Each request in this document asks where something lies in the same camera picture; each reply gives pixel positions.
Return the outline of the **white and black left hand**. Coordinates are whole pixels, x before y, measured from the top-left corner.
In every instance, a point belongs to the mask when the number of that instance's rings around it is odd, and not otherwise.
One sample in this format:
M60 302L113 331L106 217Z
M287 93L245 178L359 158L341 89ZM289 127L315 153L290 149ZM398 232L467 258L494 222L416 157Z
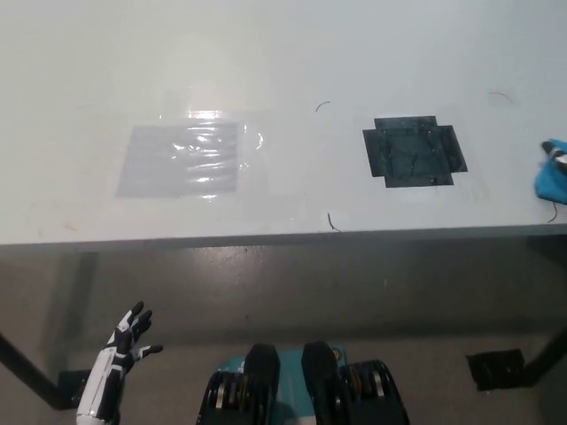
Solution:
M151 310L136 303L114 328L90 370L76 412L78 424L116 424L126 375L140 360L163 351L161 345L136 345L151 327Z

